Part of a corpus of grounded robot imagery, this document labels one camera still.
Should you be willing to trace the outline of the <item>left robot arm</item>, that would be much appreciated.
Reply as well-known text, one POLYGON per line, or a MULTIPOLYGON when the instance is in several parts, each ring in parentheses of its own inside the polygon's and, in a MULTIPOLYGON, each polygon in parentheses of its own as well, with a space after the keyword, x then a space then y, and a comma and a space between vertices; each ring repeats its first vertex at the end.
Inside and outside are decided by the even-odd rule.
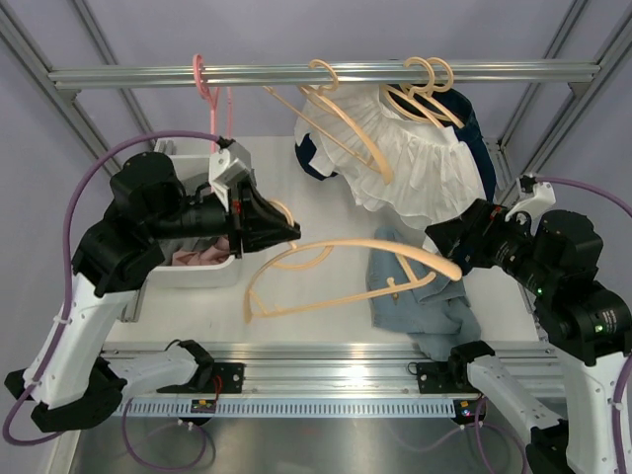
POLYGON ((192 340, 126 363, 102 357, 116 319, 164 263, 163 241, 224 237, 238 258, 301 235, 259 194, 247 168, 230 179, 226 197, 189 195, 169 156, 140 153, 110 186, 112 202, 70 260, 61 310, 40 353, 5 380, 18 403, 33 403, 32 420, 47 440, 93 428, 140 395, 217 386, 213 356, 192 340))

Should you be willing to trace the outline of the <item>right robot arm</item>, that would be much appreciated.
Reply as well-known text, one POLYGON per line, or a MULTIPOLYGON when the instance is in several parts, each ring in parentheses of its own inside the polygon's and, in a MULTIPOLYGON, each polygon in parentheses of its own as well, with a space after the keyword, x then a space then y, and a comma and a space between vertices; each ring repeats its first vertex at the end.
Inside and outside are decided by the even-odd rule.
POLYGON ((629 472, 631 312, 596 279, 603 243, 592 222, 561 209, 533 222, 479 199, 460 216, 428 227, 427 235, 464 271, 500 268, 533 295, 562 369, 567 413, 541 405, 481 341, 451 350, 450 384, 492 402, 520 437, 535 473, 629 472))

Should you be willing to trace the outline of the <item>pink plastic hanger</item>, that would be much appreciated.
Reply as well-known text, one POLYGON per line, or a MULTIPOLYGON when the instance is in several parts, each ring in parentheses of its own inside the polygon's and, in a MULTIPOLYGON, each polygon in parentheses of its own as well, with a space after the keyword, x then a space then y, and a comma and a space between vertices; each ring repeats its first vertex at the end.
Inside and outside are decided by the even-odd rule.
POLYGON ((194 80, 197 92, 206 101, 209 111, 209 131, 216 134, 217 114, 221 92, 226 90, 226 129, 224 137, 231 138, 233 135, 233 91, 231 87, 210 87, 203 79, 205 68, 201 54, 193 56, 194 80))

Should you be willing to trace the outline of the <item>white pleated skirt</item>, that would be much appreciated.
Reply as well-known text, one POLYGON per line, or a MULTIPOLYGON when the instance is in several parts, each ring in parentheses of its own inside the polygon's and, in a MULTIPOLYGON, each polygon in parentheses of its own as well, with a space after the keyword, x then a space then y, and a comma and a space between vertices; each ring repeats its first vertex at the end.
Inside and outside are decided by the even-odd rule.
POLYGON ((477 198, 486 198, 469 147, 453 124, 444 128, 415 122, 396 113, 379 87, 342 86, 330 96, 375 143, 393 172, 391 183, 367 167, 371 155, 340 118, 307 102, 294 128, 309 132, 317 147, 312 166, 332 171, 348 183, 355 203, 369 211, 389 208, 408 227, 423 230, 460 215, 477 198))

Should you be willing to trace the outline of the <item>pink ruffled skirt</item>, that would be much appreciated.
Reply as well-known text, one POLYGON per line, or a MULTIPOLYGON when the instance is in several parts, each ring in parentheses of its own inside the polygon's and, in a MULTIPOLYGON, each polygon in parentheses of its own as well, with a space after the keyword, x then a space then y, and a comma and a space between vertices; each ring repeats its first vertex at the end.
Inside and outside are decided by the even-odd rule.
POLYGON ((175 267, 216 266, 230 257, 230 244, 226 237, 198 239, 176 250, 171 257, 175 267))

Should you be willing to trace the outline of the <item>light blue denim skirt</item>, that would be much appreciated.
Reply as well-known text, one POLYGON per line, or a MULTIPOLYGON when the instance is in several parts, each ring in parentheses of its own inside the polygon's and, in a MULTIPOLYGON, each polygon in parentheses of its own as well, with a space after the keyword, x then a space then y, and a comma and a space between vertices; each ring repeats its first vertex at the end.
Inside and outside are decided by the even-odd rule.
MULTIPOLYGON (((402 234, 389 226, 378 228, 374 238, 407 244, 402 234)), ((394 254, 371 250, 366 290, 384 288, 390 277, 396 285, 408 282, 394 254)), ((406 334, 434 361, 447 361, 453 348, 481 340, 481 327, 462 280, 438 274, 423 287, 372 298, 370 304, 374 328, 406 334)))

